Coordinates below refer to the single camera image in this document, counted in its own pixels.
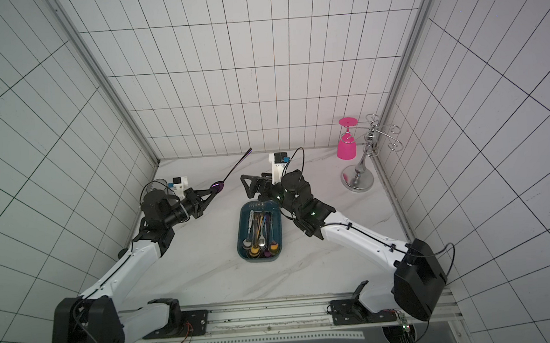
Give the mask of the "black spoon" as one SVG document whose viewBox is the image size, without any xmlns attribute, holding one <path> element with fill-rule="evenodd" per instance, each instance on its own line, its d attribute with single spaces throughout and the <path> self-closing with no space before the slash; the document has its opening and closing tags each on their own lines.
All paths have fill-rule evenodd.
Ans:
<svg viewBox="0 0 550 343">
<path fill-rule="evenodd" d="M 216 193 L 220 193 L 223 189 L 224 189 L 224 186 L 225 186 L 225 183 L 226 181 L 229 179 L 229 177 L 234 173 L 234 171 L 247 159 L 247 157 L 253 152 L 253 149 L 252 148 L 249 148 L 244 154 L 243 156 L 235 163 L 235 165 L 230 169 L 230 171 L 228 172 L 228 174 L 222 179 L 222 180 L 218 180 L 216 182 L 214 182 L 211 186 L 210 186 L 210 189 L 214 189 L 216 191 Z"/>
</svg>

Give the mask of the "teal plastic storage box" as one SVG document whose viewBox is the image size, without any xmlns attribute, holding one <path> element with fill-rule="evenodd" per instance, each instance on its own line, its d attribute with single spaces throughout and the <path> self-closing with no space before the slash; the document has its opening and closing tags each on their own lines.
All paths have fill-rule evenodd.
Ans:
<svg viewBox="0 0 550 343">
<path fill-rule="evenodd" d="M 247 262 L 273 262 L 282 251 L 282 217 L 274 202 L 250 201 L 240 210 L 237 251 Z"/>
</svg>

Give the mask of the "silver spoon clear handle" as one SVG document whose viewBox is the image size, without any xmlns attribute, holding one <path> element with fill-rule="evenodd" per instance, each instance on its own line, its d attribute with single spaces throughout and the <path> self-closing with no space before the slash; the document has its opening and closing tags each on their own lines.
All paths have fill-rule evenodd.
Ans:
<svg viewBox="0 0 550 343">
<path fill-rule="evenodd" d="M 245 239 L 243 240 L 243 247 L 246 249 L 249 249 L 252 246 L 252 229 L 253 229 L 253 223 L 254 223 L 254 211 L 249 212 L 249 216 L 247 219 L 248 222 L 248 228 L 247 228 L 247 234 L 245 235 Z"/>
</svg>

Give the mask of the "long gold spoon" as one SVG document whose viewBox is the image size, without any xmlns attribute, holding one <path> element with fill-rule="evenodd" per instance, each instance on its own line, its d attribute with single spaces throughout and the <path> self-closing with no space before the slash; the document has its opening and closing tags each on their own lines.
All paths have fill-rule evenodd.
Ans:
<svg viewBox="0 0 550 343">
<path fill-rule="evenodd" d="M 254 223 L 253 223 L 253 229 L 252 229 L 252 246 L 248 249 L 247 255 L 250 258 L 259 258 L 260 255 L 262 255 L 263 250 L 261 250 L 258 247 L 258 226 L 259 226 L 259 215 L 261 212 L 254 212 Z"/>
</svg>

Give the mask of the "purple bowl dark spoon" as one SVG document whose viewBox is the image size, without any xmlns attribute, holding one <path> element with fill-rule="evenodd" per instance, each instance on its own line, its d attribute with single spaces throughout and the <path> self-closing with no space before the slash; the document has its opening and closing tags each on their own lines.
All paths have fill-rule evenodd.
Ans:
<svg viewBox="0 0 550 343">
<path fill-rule="evenodd" d="M 263 250 L 263 254 L 264 254 L 265 257 L 270 257 L 271 254 L 268 252 L 268 232 L 266 232 L 266 237 L 267 237 L 267 246 Z"/>
</svg>

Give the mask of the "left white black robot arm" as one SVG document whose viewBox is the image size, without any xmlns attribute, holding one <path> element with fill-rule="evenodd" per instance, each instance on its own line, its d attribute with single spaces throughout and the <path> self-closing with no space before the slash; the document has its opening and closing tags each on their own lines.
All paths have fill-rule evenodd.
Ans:
<svg viewBox="0 0 550 343">
<path fill-rule="evenodd" d="M 180 197 L 169 188 L 145 192 L 139 232 L 101 279 L 58 304 L 51 343 L 134 343 L 152 334 L 180 334 L 184 321 L 177 299 L 152 299 L 134 311 L 120 307 L 143 274 L 167 252 L 174 226 L 201 217 L 223 188 L 223 182 L 217 181 L 208 189 L 187 189 Z"/>
</svg>

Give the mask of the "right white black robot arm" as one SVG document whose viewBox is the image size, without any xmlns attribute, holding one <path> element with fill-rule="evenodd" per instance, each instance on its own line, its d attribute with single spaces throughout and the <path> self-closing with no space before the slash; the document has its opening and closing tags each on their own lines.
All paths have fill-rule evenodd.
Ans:
<svg viewBox="0 0 550 343">
<path fill-rule="evenodd" d="M 425 241 L 403 242 L 356 223 L 316 198 L 299 170 L 276 184 L 269 176 L 242 175 L 240 181 L 248 198 L 277 203 L 306 236 L 344 246 L 384 270 L 360 289 L 364 309 L 376 314 L 397 308 L 421 322 L 430 320 L 448 275 Z"/>
</svg>

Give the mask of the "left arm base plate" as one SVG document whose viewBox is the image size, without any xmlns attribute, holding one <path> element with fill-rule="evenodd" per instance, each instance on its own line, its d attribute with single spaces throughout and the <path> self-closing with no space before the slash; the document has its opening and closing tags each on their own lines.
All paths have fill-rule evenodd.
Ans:
<svg viewBox="0 0 550 343">
<path fill-rule="evenodd" d="M 182 311 L 175 318 L 176 324 L 173 337 L 183 339 L 186 337 L 204 336 L 208 326 L 208 310 Z"/>
</svg>

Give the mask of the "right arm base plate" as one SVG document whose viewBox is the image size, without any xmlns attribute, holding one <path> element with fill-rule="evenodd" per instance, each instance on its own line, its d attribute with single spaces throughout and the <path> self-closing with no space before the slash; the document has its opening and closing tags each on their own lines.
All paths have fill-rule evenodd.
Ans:
<svg viewBox="0 0 550 343">
<path fill-rule="evenodd" d="M 331 315 L 335 326 L 353 326 L 359 324 L 395 322 L 394 312 L 373 313 L 364 308 L 358 300 L 334 300 L 329 303 L 326 311 Z"/>
</svg>

